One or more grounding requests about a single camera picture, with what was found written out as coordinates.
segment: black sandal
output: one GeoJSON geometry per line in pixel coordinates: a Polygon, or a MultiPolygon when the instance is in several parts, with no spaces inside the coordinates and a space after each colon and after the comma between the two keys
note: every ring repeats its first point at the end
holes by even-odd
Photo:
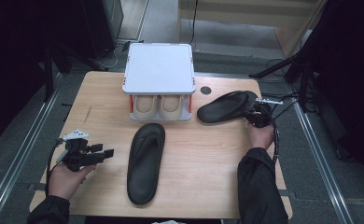
{"type": "Polygon", "coordinates": [[[127,193],[132,203],[149,203],[156,193],[165,130],[158,123],[142,126],[135,134],[127,171],[127,193]]]}
{"type": "Polygon", "coordinates": [[[242,118],[253,110],[258,96],[252,91],[231,91],[197,110],[197,117],[204,123],[219,123],[242,118]]]}

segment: human hand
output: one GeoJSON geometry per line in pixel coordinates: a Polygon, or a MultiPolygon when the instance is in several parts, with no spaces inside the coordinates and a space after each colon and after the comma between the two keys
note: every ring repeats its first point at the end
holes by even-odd
{"type": "Polygon", "coordinates": [[[274,140],[274,127],[267,125],[263,128],[257,128],[248,122],[248,140],[251,147],[262,147],[268,149],[274,140]]]}
{"type": "Polygon", "coordinates": [[[62,162],[54,167],[49,180],[49,195],[70,200],[79,185],[86,179],[86,175],[95,169],[95,165],[86,166],[73,172],[62,162]]]}

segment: black sleeve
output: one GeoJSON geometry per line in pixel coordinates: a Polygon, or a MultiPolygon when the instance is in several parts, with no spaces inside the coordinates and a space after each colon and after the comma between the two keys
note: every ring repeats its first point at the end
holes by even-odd
{"type": "Polygon", "coordinates": [[[56,196],[48,196],[28,216],[27,224],[68,223],[68,200],[56,196]]]}
{"type": "Polygon", "coordinates": [[[264,148],[255,147],[238,164],[238,206],[243,224],[287,223],[275,185],[275,165],[264,148]]]}

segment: person's left hand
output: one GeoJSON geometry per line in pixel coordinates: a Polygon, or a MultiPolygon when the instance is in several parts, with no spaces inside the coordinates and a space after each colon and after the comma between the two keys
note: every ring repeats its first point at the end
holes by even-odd
{"type": "Polygon", "coordinates": [[[95,169],[95,165],[86,166],[73,172],[64,163],[54,167],[49,180],[49,195],[70,200],[79,185],[86,179],[86,175],[95,169]]]}

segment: wooden table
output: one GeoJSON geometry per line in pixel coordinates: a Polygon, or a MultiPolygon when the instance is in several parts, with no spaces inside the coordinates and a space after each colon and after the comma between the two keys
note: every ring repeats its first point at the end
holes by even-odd
{"type": "MultiPolygon", "coordinates": [[[[237,165],[249,149],[246,120],[204,125],[196,111],[229,91],[250,90],[260,95],[258,82],[195,78],[191,120],[162,123],[166,140],[157,193],[149,204],[140,207],[130,202],[126,179],[131,142],[144,123],[130,119],[129,96],[122,91],[122,82],[122,73],[89,72],[63,127],[60,136],[80,129],[90,135],[89,145],[101,143],[104,149],[115,149],[114,157],[98,164],[71,199],[71,215],[239,218],[237,165]],[[202,94],[203,86],[211,88],[211,94],[202,94]]],[[[62,151],[63,146],[59,146],[53,159],[62,151]]],[[[286,189],[279,164],[276,183],[286,189]]],[[[37,191],[30,210],[44,199],[45,193],[37,191]]],[[[283,197],[283,202],[291,218],[289,198],[283,197]]]]}

